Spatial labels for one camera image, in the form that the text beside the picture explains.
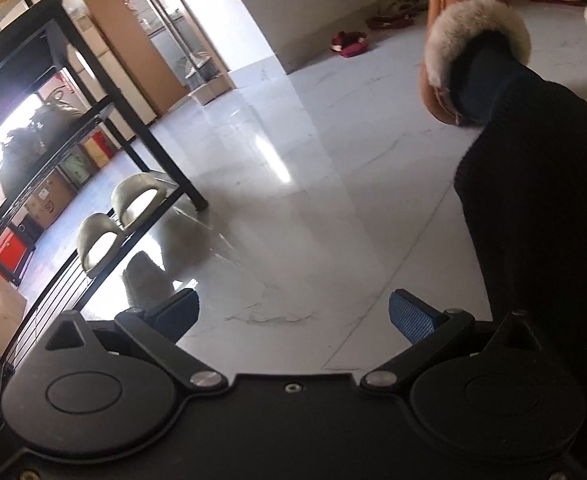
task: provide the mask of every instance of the marble floor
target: marble floor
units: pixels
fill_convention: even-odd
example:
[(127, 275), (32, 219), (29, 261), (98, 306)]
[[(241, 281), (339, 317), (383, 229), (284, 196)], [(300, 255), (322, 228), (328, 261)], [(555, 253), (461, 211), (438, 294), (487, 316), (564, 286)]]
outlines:
[[(532, 68), (587, 99), (582, 9), (517, 1), (533, 38)], [(489, 319), (451, 185), (477, 131), (440, 124), (423, 108), (424, 36), (422, 24), (386, 32), (363, 56), (327, 54), (289, 77), (206, 107), (187, 104), (156, 124), (211, 207), (198, 215), (180, 200), (84, 316), (112, 319), (129, 306), (127, 267), (144, 301), (196, 283), (200, 319), (179, 345), (230, 376), (360, 376), (409, 344), (388, 320), (395, 288)], [(83, 191), (77, 204), (84, 205), (73, 206), (63, 228), (47, 232), (67, 243), (65, 253), (47, 255), (53, 272), (69, 240), (72, 247), (73, 222), (108, 209), (105, 197), (134, 171), (123, 160), (103, 170), (108, 184)], [(102, 198), (94, 200), (98, 188)], [(141, 251), (148, 258), (132, 260)]]

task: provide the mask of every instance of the black metal shelf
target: black metal shelf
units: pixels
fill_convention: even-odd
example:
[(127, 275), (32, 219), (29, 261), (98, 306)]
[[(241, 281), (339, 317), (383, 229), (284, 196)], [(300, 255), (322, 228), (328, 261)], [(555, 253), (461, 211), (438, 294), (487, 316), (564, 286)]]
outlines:
[[(7, 369), (14, 371), (19, 367), (29, 350), (46, 330), (48, 324), (64, 310), (82, 310), (97, 289), (104, 283), (135, 245), (147, 234), (158, 219), (164, 215), (184, 195), (180, 188), (175, 189), (137, 230), (132, 232), (120, 247), (118, 253), (94, 279), (84, 273), (78, 251), (74, 251), (58, 270), (53, 279), (33, 303), (20, 323), (16, 333), (6, 346), (0, 358), (1, 381)], [(108, 213), (113, 217), (113, 210)]]
[(113, 100), (107, 96), (92, 106), (89, 111), (74, 123), (70, 136), (62, 140), (57, 147), (51, 148), (39, 158), (35, 167), (40, 168), (29, 180), (25, 180), (24, 187), (7, 196), (0, 206), (0, 235), (9, 225), (11, 218), (24, 205), (33, 191), (45, 181), (49, 173), (62, 161), (65, 155), (84, 139), (93, 129), (102, 123), (113, 110)]

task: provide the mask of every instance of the dark sock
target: dark sock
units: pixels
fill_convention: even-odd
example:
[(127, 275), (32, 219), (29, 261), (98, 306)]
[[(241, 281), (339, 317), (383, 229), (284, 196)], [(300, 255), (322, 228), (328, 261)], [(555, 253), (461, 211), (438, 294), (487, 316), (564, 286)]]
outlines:
[(488, 30), (469, 41), (451, 66), (451, 100), (465, 117), (485, 124), (505, 88), (516, 78), (541, 80), (521, 64), (500, 32)]

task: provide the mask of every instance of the fur trim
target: fur trim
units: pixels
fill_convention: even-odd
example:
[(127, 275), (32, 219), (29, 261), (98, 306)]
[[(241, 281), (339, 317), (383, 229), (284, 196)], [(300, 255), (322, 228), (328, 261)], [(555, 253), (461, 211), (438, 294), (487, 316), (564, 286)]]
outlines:
[(529, 63), (531, 37), (515, 10), (498, 0), (464, 0), (443, 10), (431, 27), (425, 45), (425, 66), (431, 86), (448, 87), (451, 63), (470, 40), (485, 30), (502, 32), (509, 38), (515, 58)]

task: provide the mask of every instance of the red slipper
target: red slipper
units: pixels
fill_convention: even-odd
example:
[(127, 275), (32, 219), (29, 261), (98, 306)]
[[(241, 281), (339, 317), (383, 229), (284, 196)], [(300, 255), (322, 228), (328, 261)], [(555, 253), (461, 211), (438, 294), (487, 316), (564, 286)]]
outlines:
[(341, 53), (352, 44), (366, 43), (367, 35), (363, 32), (338, 32), (331, 41), (331, 50)]
[(364, 54), (367, 52), (367, 50), (369, 50), (369, 43), (363, 39), (343, 48), (342, 51), (338, 52), (338, 54), (340, 54), (342, 57), (353, 57)]
[(367, 20), (367, 27), (371, 30), (386, 30), (388, 28), (405, 28), (413, 25), (414, 20), (406, 14), (397, 16), (374, 16)]

